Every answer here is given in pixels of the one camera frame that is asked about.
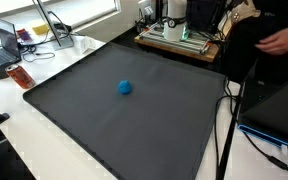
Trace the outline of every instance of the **black mat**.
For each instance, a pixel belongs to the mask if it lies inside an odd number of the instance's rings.
[[[130,94],[118,92],[121,80],[130,81]],[[191,180],[223,80],[109,43],[27,91],[24,99],[119,179]]]

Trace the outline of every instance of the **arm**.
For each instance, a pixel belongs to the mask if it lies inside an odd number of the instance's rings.
[[[283,55],[288,53],[288,28],[260,40],[260,43],[255,46],[261,51],[271,55]]]

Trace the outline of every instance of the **monitor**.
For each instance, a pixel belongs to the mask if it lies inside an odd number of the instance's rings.
[[[36,8],[38,10],[38,12],[40,13],[42,19],[44,20],[45,23],[47,23],[49,25],[50,30],[52,31],[55,40],[57,41],[56,43],[53,43],[53,48],[55,50],[59,50],[59,49],[64,49],[64,48],[68,48],[68,47],[72,47],[74,46],[74,42],[72,37],[70,36],[68,30],[66,29],[65,25],[63,26],[66,31],[67,34],[65,35],[59,35],[57,32],[57,29],[55,28],[50,16],[49,16],[49,12],[46,10],[45,5],[43,4],[43,2],[41,0],[32,0],[33,3],[36,5]]]

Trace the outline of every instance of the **green light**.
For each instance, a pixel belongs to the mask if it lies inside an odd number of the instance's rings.
[[[186,26],[184,26],[182,40],[186,40],[188,38],[188,31],[186,30]]]

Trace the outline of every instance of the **person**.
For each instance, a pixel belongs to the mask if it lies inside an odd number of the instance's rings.
[[[261,15],[233,26],[220,71],[242,83],[255,65],[254,79],[282,85],[288,81],[288,1],[253,3]]]

